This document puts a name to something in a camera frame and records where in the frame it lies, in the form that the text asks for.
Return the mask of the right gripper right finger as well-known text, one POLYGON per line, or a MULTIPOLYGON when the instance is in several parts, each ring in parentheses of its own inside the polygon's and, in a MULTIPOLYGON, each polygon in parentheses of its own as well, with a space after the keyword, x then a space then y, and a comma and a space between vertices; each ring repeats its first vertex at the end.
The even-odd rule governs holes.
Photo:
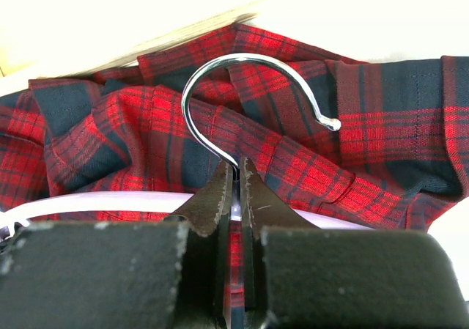
POLYGON ((240 161, 246 328, 463 328, 451 261, 430 235, 321 229, 240 161))

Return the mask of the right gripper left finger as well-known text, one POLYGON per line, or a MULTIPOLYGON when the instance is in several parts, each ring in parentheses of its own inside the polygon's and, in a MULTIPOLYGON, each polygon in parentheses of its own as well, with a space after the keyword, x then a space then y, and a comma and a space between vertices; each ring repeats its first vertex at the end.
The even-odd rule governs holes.
POLYGON ((160 223, 40 222, 1 248, 3 328, 228 328, 232 169, 160 223))

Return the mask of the purple hanger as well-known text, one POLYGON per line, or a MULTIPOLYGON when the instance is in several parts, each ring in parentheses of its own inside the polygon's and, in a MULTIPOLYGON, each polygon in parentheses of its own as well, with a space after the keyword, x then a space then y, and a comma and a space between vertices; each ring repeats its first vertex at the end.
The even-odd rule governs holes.
MULTIPOLYGON (((1 208, 91 191, 194 192, 217 160, 190 134, 184 67, 144 82, 152 60, 91 80, 40 79, 1 99, 1 208)), ((395 197, 363 171, 374 132, 356 111, 360 63, 293 62, 321 112, 341 121, 332 133, 314 121, 298 90, 266 67, 219 70, 191 100, 198 130, 234 158, 250 158, 266 185, 291 207, 374 228, 395 197)))

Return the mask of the red plaid skirt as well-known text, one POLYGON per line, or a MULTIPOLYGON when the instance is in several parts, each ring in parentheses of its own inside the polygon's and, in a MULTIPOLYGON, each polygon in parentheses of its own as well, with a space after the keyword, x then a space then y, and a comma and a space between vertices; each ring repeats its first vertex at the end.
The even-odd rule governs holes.
POLYGON ((466 328, 468 59, 250 26, 1 98, 3 328, 466 328))

